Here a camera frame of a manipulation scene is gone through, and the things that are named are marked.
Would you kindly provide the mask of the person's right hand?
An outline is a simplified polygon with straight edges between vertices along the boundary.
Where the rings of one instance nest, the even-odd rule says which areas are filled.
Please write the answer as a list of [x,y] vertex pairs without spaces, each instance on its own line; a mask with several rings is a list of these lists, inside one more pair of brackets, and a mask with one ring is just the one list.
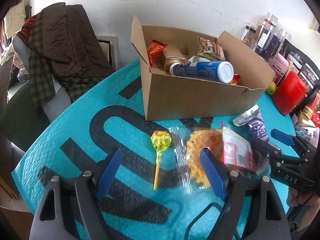
[[289,188],[286,203],[290,207],[294,207],[302,204],[309,206],[318,205],[318,198],[314,196],[312,192],[302,193],[294,188]]

